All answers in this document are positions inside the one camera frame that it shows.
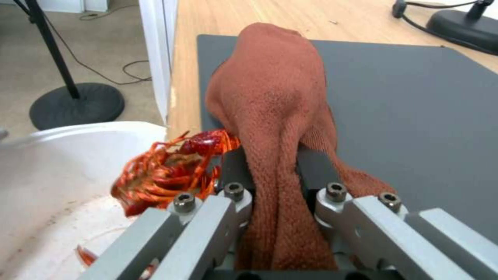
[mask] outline brown towel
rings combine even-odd
[[[299,142],[328,154],[352,196],[394,192],[336,156],[325,94],[323,62],[312,43],[271,24],[246,27],[211,77],[206,106],[239,136],[256,184],[251,224],[239,247],[241,269],[336,268],[294,172]]]

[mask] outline beige carpet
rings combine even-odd
[[[112,1],[110,9],[137,3]],[[140,11],[137,6],[91,21],[80,21],[81,14],[46,13],[62,37],[84,63],[118,81],[128,82],[121,67],[147,59]],[[125,109],[118,121],[145,121],[162,124],[151,82],[118,86],[78,65],[57,40],[76,83],[98,82],[118,88],[124,95]],[[140,77],[150,76],[148,63],[129,67]],[[5,140],[37,131],[29,119],[29,108],[44,93],[63,86],[61,76],[35,24],[17,6],[0,4],[0,127],[9,131]]]

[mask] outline bolt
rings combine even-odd
[[[182,192],[175,196],[173,205],[178,213],[188,213],[195,208],[195,198],[189,192]]]
[[[332,182],[327,184],[326,196],[334,202],[343,202],[346,200],[348,189],[340,183]]]
[[[238,182],[231,182],[224,187],[225,196],[234,202],[241,201],[244,198],[244,186]]]
[[[378,199],[382,204],[391,209],[394,213],[397,213],[401,208],[401,198],[393,193],[383,192],[378,195]]]

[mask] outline crayfish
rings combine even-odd
[[[166,208],[180,192],[191,192],[204,200],[214,192],[221,168],[206,169],[214,156],[240,146],[226,130],[213,130],[187,137],[185,132],[169,142],[155,142],[150,149],[127,162],[111,188],[129,216],[148,207]],[[78,246],[77,255],[87,266],[97,256]]]

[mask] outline black stand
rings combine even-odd
[[[31,105],[29,117],[33,125],[45,130],[115,120],[125,107],[121,93],[105,84],[74,84],[40,6],[36,0],[26,0],[26,4],[29,10],[23,8],[22,4],[20,7],[29,15],[30,21],[33,20],[38,26],[66,84],[65,87],[44,94]]]
[[[498,20],[482,16],[494,0],[480,0],[468,13],[442,10],[432,15],[427,29],[453,43],[498,54]]]

